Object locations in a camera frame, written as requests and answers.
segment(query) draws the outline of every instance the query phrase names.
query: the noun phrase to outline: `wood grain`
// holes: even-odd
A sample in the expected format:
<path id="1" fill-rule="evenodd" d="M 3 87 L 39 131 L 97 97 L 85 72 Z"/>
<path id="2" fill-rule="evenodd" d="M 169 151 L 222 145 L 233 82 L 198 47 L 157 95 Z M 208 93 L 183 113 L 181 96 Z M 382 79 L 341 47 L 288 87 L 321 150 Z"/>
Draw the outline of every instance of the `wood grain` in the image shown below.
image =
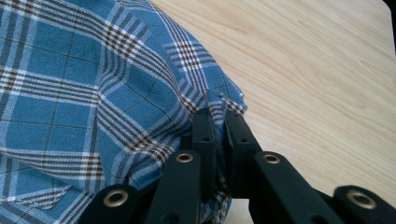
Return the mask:
<path id="1" fill-rule="evenodd" d="M 241 88 L 247 123 L 316 189 L 396 206 L 396 60 L 381 0 L 153 0 Z M 251 223 L 247 201 L 226 223 Z"/>

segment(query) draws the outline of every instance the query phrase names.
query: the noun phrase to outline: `light wood surface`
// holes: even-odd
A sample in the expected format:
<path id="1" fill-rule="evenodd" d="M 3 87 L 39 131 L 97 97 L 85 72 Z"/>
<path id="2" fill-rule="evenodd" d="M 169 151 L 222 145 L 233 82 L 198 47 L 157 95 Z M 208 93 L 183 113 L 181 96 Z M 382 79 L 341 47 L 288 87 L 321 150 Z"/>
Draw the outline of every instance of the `light wood surface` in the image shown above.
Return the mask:
<path id="1" fill-rule="evenodd" d="M 248 125 L 312 187 L 396 206 L 396 59 L 381 0 L 153 0 L 246 95 Z M 251 223 L 234 201 L 226 223 Z"/>

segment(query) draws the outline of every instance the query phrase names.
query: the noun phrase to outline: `plaid shirt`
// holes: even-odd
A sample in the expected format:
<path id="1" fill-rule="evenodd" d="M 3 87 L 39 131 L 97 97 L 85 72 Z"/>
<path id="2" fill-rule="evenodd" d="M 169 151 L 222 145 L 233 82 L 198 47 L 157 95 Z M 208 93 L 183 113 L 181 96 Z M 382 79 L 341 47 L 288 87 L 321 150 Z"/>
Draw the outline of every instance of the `plaid shirt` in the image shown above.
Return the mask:
<path id="1" fill-rule="evenodd" d="M 219 139 L 240 90 L 146 0 L 0 1 L 0 222 L 74 223 L 100 189 L 142 189 L 208 107 Z M 221 222 L 216 194 L 201 221 Z"/>

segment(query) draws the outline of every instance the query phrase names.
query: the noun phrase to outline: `mounting hole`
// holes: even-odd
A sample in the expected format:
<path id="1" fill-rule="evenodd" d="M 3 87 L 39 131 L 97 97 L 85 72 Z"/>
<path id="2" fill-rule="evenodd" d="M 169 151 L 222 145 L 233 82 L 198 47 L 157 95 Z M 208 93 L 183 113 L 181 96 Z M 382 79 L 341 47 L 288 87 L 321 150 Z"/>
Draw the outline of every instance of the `mounting hole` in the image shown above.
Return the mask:
<path id="1" fill-rule="evenodd" d="M 376 202 L 370 198 L 369 196 L 357 191 L 357 190 L 350 190 L 346 197 L 353 202 L 354 204 L 365 208 L 365 209 L 374 209 L 376 208 Z"/>
<path id="2" fill-rule="evenodd" d="M 103 203 L 107 207 L 118 207 L 123 205 L 128 199 L 128 192 L 123 189 L 111 190 L 103 200 Z"/>
<path id="3" fill-rule="evenodd" d="M 193 159 L 193 156 L 189 153 L 183 153 L 176 157 L 176 160 L 178 162 L 190 162 L 190 161 L 192 161 L 192 159 Z"/>
<path id="4" fill-rule="evenodd" d="M 161 224 L 177 224 L 179 222 L 178 215 L 176 214 L 166 214 L 161 218 Z"/>
<path id="5" fill-rule="evenodd" d="M 314 224 L 328 224 L 329 222 L 326 220 L 326 218 L 321 217 L 321 216 L 312 216 L 311 217 L 311 222 Z"/>
<path id="6" fill-rule="evenodd" d="M 264 161 L 266 161 L 266 162 L 268 162 L 268 163 L 272 163 L 272 164 L 280 163 L 279 157 L 274 156 L 274 155 L 269 155 L 269 154 L 267 154 L 267 155 L 264 155 L 264 156 L 262 157 L 262 159 L 263 159 Z"/>

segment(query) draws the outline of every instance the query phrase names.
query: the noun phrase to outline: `blue plaid fabric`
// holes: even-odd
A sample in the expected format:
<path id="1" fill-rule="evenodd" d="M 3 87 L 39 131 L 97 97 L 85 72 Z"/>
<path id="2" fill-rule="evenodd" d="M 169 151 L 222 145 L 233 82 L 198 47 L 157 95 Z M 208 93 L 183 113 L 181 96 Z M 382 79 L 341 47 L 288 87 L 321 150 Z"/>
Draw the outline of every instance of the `blue plaid fabric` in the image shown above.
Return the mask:
<path id="1" fill-rule="evenodd" d="M 188 32 L 146 0 L 0 1 L 0 222 L 75 223 L 106 186 L 142 189 L 208 107 L 223 136 L 240 90 Z M 229 197 L 218 145 L 217 190 Z"/>

